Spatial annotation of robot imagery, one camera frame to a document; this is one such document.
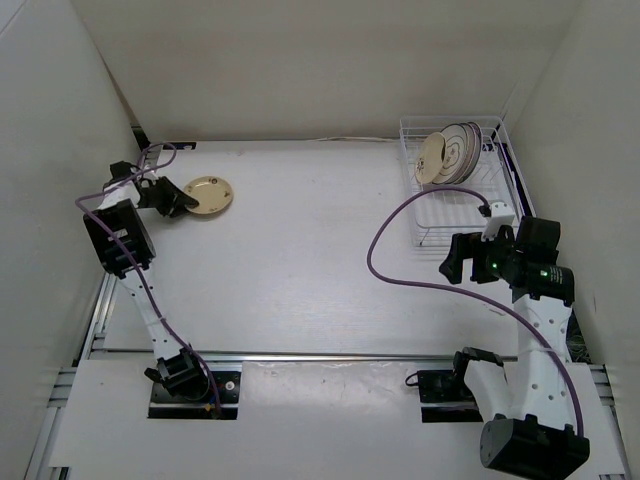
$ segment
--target dish rack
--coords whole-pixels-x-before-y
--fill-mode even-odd
[[[502,200],[516,212],[514,228],[519,225],[523,207],[507,158],[515,164],[513,148],[498,117],[448,116],[403,117],[400,140],[407,171],[408,196],[423,191],[415,176],[416,158],[425,138],[452,123],[475,122],[482,131],[482,151],[471,176],[460,186],[475,190],[489,202]],[[481,231],[486,222],[478,211],[478,199],[462,192],[434,192],[409,206],[414,245],[425,253],[446,255],[455,233]]]

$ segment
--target beige plate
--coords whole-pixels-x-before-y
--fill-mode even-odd
[[[416,160],[416,180],[421,185],[431,183],[442,169],[445,138],[440,132],[429,135],[420,147]]]
[[[226,180],[218,177],[196,178],[184,187],[184,193],[200,202],[200,205],[196,208],[187,209],[191,213],[198,215],[221,212],[233,200],[231,185]]]

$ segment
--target purple cable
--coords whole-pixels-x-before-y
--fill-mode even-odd
[[[481,194],[463,187],[454,187],[454,186],[433,187],[430,190],[416,193],[412,197],[405,200],[398,208],[394,210],[394,212],[391,215],[389,215],[389,217],[384,221],[384,223],[378,230],[378,233],[376,233],[375,237],[373,237],[373,241],[371,242],[371,246],[369,247],[369,252],[367,253],[367,266],[369,267],[369,271],[379,280],[382,280],[383,282],[386,282],[386,283],[391,283],[393,285],[401,285],[405,287],[431,288],[434,290],[444,290],[445,292],[453,292],[453,293],[458,293],[460,295],[465,295],[467,297],[475,298],[476,300],[480,300],[481,302],[488,303],[489,305],[492,305],[502,310],[503,312],[507,313],[508,315],[511,315],[513,318],[515,318],[518,321],[518,323],[520,323],[527,330],[529,330],[531,335],[533,335],[536,338],[536,340],[540,342],[540,345],[542,345],[542,347],[547,350],[547,353],[551,357],[551,360],[553,360],[553,363],[555,363],[556,366],[558,367],[558,371],[560,372],[560,375],[562,376],[563,380],[567,384],[567,388],[569,389],[569,394],[571,395],[571,402],[573,403],[573,410],[576,416],[577,435],[579,437],[584,436],[584,419],[582,417],[582,408],[580,407],[580,401],[578,400],[578,392],[576,391],[576,387],[573,384],[573,380],[569,375],[569,371],[567,370],[567,367],[565,367],[564,363],[562,362],[558,354],[553,350],[553,348],[551,348],[551,345],[549,344],[549,342],[547,342],[544,336],[540,332],[538,332],[538,330],[536,330],[535,327],[533,327],[533,325],[531,325],[522,315],[512,310],[511,308],[507,307],[506,305],[496,302],[495,300],[489,297],[485,297],[484,295],[481,295],[479,293],[471,292],[463,288],[452,287],[450,285],[442,285],[439,283],[414,282],[411,280],[398,280],[395,278],[385,277],[381,273],[378,273],[378,271],[375,268],[373,268],[373,263],[371,262],[371,257],[373,256],[373,250],[375,249],[378,243],[378,240],[380,240],[382,233],[389,226],[391,221],[409,204],[413,203],[415,200],[417,200],[418,198],[424,195],[427,195],[429,193],[433,193],[436,191],[454,191],[454,192],[467,193],[469,195],[473,195],[474,197],[480,199],[482,203],[484,203],[487,207],[489,206],[489,202]]]
[[[177,154],[178,154],[178,149],[176,148],[175,145],[173,145],[171,143],[154,143],[154,144],[149,145],[147,148],[145,148],[141,152],[140,158],[138,159],[137,165],[138,166],[141,165],[141,162],[144,161],[144,159],[146,158],[147,154],[149,153],[149,150],[151,150],[152,148],[158,147],[160,145],[162,145],[162,146],[168,145],[173,149],[173,154],[171,155],[171,158],[166,163],[157,165],[155,167],[149,167],[149,168],[144,169],[144,170],[140,170],[140,171],[134,173],[133,175],[127,177],[126,179],[122,180],[121,182],[118,182],[113,187],[109,187],[109,188],[107,188],[106,190],[104,190],[102,192],[93,193],[91,195],[84,195],[84,196],[76,199],[75,204],[91,220],[93,220],[100,228],[102,228],[102,230],[104,230],[107,233],[107,235],[109,235],[111,237],[111,239],[118,246],[118,248],[120,248],[120,250],[122,250],[122,253],[124,253],[125,257],[127,257],[127,260],[129,260],[129,263],[131,263],[131,266],[133,267],[133,269],[138,274],[138,277],[140,277],[140,283],[142,284],[142,287],[144,288],[144,291],[147,294],[147,297],[149,297],[149,303],[151,304],[151,308],[153,308],[154,313],[158,316],[158,319],[160,320],[160,323],[162,324],[164,329],[169,333],[169,335],[171,335],[176,340],[176,342],[178,342],[180,344],[180,346],[185,348],[189,353],[191,353],[194,357],[196,357],[196,359],[200,363],[200,366],[207,373],[207,378],[208,378],[208,381],[209,381],[209,385],[211,386],[210,387],[211,390],[213,390],[213,394],[214,394],[214,398],[215,398],[215,409],[216,409],[216,412],[218,414],[220,414],[221,413],[221,408],[220,408],[220,394],[218,392],[218,386],[216,385],[215,379],[213,378],[213,373],[211,373],[211,370],[207,366],[206,362],[204,361],[202,356],[198,352],[196,352],[193,349],[193,347],[191,347],[191,345],[189,345],[187,342],[185,342],[175,332],[175,330],[173,330],[171,328],[171,326],[167,322],[167,319],[164,317],[164,315],[162,315],[162,312],[160,311],[160,307],[158,307],[158,304],[156,303],[156,300],[153,297],[153,294],[151,293],[151,289],[149,288],[149,284],[147,283],[147,280],[144,278],[144,274],[142,272],[142,269],[138,266],[138,262],[136,262],[135,258],[133,258],[133,255],[131,254],[129,249],[125,246],[124,243],[122,243],[122,241],[118,238],[118,236],[115,234],[115,232],[113,230],[111,230],[102,220],[100,220],[97,216],[95,216],[91,212],[91,210],[89,210],[87,207],[85,207],[82,204],[82,202],[84,202],[86,200],[91,200],[93,198],[104,197],[105,195],[108,195],[108,194],[114,192],[115,190],[120,188],[125,183],[130,182],[131,180],[134,180],[134,179],[144,175],[145,173],[149,173],[149,172],[154,171],[154,170],[159,170],[161,168],[164,168],[164,167],[167,167],[167,166],[171,165],[173,163],[173,161],[175,160]]]

